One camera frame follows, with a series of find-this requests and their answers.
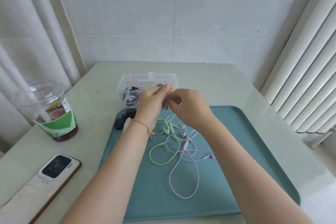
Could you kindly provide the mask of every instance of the plastic container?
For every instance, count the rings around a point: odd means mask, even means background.
[[[28,87],[27,92],[17,91],[11,101],[23,115],[55,141],[66,141],[77,134],[77,121],[63,84],[46,79],[31,82]]]
[[[124,108],[136,108],[140,93],[158,84],[169,83],[179,88],[176,74],[124,74],[119,82],[117,93]]]

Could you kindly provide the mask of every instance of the plastic cup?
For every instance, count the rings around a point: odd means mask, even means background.
[[[28,84],[29,90],[15,92],[12,103],[57,142],[69,140],[78,132],[78,124],[65,98],[65,87],[50,79]]]

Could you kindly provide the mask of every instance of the white curtain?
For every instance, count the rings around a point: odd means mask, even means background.
[[[0,0],[2,152],[9,150],[33,124],[10,103],[18,85],[4,60],[10,60],[26,82],[49,78],[67,89],[78,82],[86,68],[61,0]]]

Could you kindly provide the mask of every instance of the tray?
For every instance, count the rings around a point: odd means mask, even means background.
[[[214,115],[229,129],[247,152],[275,179],[297,204],[300,204],[300,196],[297,190],[245,114],[234,106],[211,106],[210,108]],[[126,110],[127,109],[121,110],[117,114],[116,119],[121,117],[121,114],[125,113]],[[166,118],[170,114],[172,114],[171,110],[162,110],[159,117]],[[176,124],[178,122],[180,122],[180,120],[174,117],[172,123]],[[154,132],[162,131],[162,127],[162,124],[157,124]],[[191,130],[190,127],[187,127],[188,133],[191,132]],[[112,151],[121,133],[122,131],[112,128],[99,167]],[[178,155],[165,166],[152,164],[148,157],[149,150],[165,139],[166,136],[160,135],[156,136],[153,141],[148,140],[124,217],[125,221],[240,213],[220,166],[217,161],[212,158],[197,162],[199,169],[199,188],[196,194],[187,200],[178,198],[172,192],[168,179],[171,169],[178,160]],[[197,149],[208,147],[207,142],[200,134],[192,140],[196,144]],[[173,139],[169,141],[170,149],[178,147],[178,145],[174,144]],[[194,159],[200,159],[210,153],[212,153],[211,149],[198,152]],[[165,146],[160,146],[152,151],[151,157],[157,163],[164,163],[171,155],[168,154]],[[196,182],[197,172],[194,164],[181,160],[172,174],[172,184],[175,191],[187,197],[193,193]]]

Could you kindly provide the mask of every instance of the table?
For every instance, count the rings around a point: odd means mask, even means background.
[[[64,153],[81,160],[83,166],[36,222],[58,223],[97,171],[116,113],[122,109],[116,93],[121,76],[149,72],[176,73],[180,88],[199,90],[209,105],[239,107],[298,190],[301,207],[309,217],[315,223],[335,222],[336,179],[308,152],[291,128],[233,64],[97,63],[66,94],[79,125],[75,137],[58,143],[33,126],[0,159],[0,205],[4,205],[55,154]],[[236,215],[145,223],[245,222],[241,215]]]

